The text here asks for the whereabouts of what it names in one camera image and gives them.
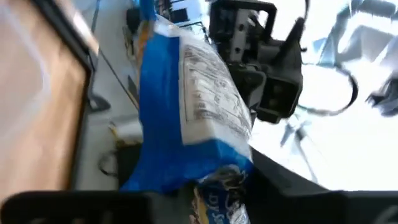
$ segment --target nutrition label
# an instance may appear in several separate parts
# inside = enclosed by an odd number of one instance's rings
[[[184,122],[216,122],[224,131],[247,139],[251,130],[249,111],[224,62],[210,46],[206,47],[185,44],[181,51]]]

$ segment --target wooden panel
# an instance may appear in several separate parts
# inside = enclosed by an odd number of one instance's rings
[[[1,202],[10,194],[25,190],[65,189],[78,129],[85,72],[30,1],[0,2],[8,5],[36,44],[50,75],[51,89],[40,111],[17,141],[0,152],[3,158],[0,164]],[[2,34],[2,41],[12,43],[7,34]],[[12,55],[9,63],[19,60],[17,53]]]

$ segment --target snack bag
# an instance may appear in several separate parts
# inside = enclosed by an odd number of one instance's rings
[[[135,52],[144,142],[121,190],[169,192],[197,180],[195,205],[212,214],[200,223],[247,223],[238,196],[252,167],[249,110],[212,46],[156,17],[153,2],[140,7]]]

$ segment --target black frame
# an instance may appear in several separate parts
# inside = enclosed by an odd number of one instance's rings
[[[54,0],[31,0],[34,6],[42,13],[59,37],[69,47],[72,54],[78,59],[86,72],[86,81],[83,86],[83,96],[80,105],[80,117],[76,132],[75,150],[72,155],[68,189],[76,186],[79,158],[85,139],[87,117],[90,109],[89,95],[92,93],[93,80],[98,64],[98,56],[87,46],[80,34],[75,30],[65,13]]]

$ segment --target floor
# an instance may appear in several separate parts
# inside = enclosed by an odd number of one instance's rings
[[[135,73],[126,57],[122,27],[125,25],[125,11],[131,1],[74,0],[74,2],[90,27],[93,27],[95,11],[99,2],[94,35],[117,77],[127,87],[127,76],[134,77]],[[76,183],[77,189],[116,190],[117,180],[101,173],[98,169],[98,161],[104,153],[115,149],[109,123],[120,117],[137,116],[138,111],[102,56],[99,56],[94,92],[104,97],[111,104],[111,109],[89,115],[86,141]]]

